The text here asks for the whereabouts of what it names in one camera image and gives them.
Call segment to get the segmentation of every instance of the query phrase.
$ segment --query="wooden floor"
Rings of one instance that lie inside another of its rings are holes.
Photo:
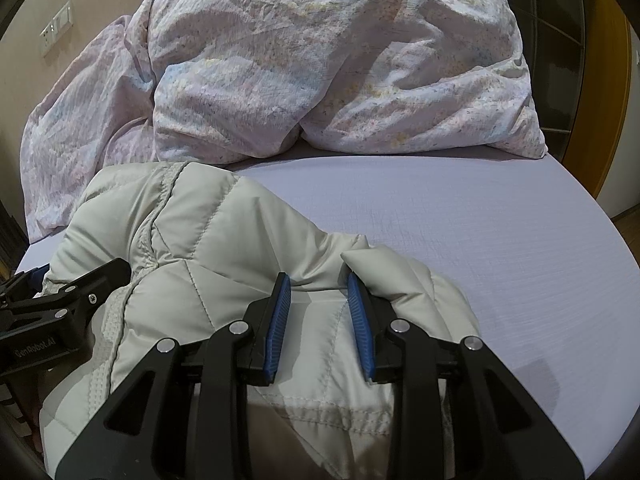
[[[640,264],[640,205],[616,216],[612,221]]]

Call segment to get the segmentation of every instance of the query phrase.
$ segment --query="wall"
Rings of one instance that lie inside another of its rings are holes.
[[[71,0],[75,23],[45,58],[38,35],[67,0],[25,0],[0,40],[0,201],[25,229],[20,140],[29,113],[108,23],[142,0]]]
[[[640,67],[636,65],[640,40],[633,30],[631,52],[631,86],[625,123],[616,155],[597,198],[609,218],[640,203]]]

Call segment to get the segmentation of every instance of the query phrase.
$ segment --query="bed sheet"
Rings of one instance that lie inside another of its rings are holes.
[[[640,270],[555,159],[485,146],[340,156],[299,144],[233,169],[319,228],[366,234],[455,280],[482,337],[587,475],[616,445],[640,404]],[[31,246],[20,268],[47,263],[61,236]]]

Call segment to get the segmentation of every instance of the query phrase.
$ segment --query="switch panel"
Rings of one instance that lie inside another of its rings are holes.
[[[73,24],[71,2],[67,2],[40,33],[40,53],[43,57]]]

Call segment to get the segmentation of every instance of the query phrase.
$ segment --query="metal bolt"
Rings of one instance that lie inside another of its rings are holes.
[[[391,322],[390,325],[391,330],[393,330],[394,332],[398,332],[399,334],[402,334],[409,330],[410,326],[411,325],[409,325],[409,322],[404,319],[395,319]]]
[[[165,338],[158,341],[156,349],[163,354],[166,354],[173,350],[175,347],[175,341],[173,339]]]
[[[479,350],[484,346],[484,344],[482,343],[482,339],[479,337],[470,335],[469,337],[465,337],[465,346],[469,348],[469,350]]]
[[[234,321],[229,325],[229,332],[240,335],[249,330],[249,325],[244,321]]]

